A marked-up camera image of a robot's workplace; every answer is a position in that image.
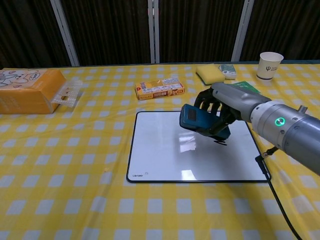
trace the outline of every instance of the orange snack box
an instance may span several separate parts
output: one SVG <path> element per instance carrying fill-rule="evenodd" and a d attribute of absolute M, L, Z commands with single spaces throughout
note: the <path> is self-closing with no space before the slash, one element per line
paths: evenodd
<path fill-rule="evenodd" d="M 0 114 L 50 114 L 66 79 L 57 69 L 0 70 Z"/>
<path fill-rule="evenodd" d="M 185 93 L 185 87 L 177 77 L 157 81 L 140 82 L 135 85 L 139 100 L 154 99 Z"/>

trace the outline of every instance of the green indicator light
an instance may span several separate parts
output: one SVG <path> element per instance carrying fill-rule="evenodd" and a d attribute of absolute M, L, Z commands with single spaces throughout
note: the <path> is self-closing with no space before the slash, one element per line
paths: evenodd
<path fill-rule="evenodd" d="M 286 123 L 286 120 L 284 117 L 278 117 L 275 121 L 274 121 L 274 124 L 277 126 L 277 127 L 281 127 L 283 125 L 285 125 Z"/>

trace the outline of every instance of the white paper cup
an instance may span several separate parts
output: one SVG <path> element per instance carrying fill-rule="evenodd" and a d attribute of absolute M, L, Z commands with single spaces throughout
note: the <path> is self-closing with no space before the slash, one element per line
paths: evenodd
<path fill-rule="evenodd" d="M 271 81 L 283 59 L 284 56 L 279 53 L 272 51 L 262 52 L 256 78 L 261 81 Z"/>

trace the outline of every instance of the curtain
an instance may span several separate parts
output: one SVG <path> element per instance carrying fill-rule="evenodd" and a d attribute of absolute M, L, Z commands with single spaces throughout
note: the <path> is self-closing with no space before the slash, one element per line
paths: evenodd
<path fill-rule="evenodd" d="M 159 0 L 160 62 L 230 61 L 244 0 Z"/>
<path fill-rule="evenodd" d="M 148 0 L 62 0 L 79 63 L 150 63 Z"/>
<path fill-rule="evenodd" d="M 255 0 L 240 60 L 259 60 L 262 52 L 320 59 L 320 1 Z"/>
<path fill-rule="evenodd" d="M 3 0 L 0 69 L 70 66 L 50 0 Z"/>

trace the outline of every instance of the green card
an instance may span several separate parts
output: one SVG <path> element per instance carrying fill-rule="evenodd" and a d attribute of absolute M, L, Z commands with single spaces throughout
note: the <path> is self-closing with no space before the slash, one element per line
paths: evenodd
<path fill-rule="evenodd" d="M 254 93 L 257 93 L 259 94 L 260 92 L 255 89 L 252 85 L 250 85 L 249 83 L 247 83 L 246 81 L 240 81 L 240 82 L 236 82 L 236 83 L 233 83 L 232 85 L 235 85 L 239 88 L 244 88 L 244 89 L 248 89 Z"/>

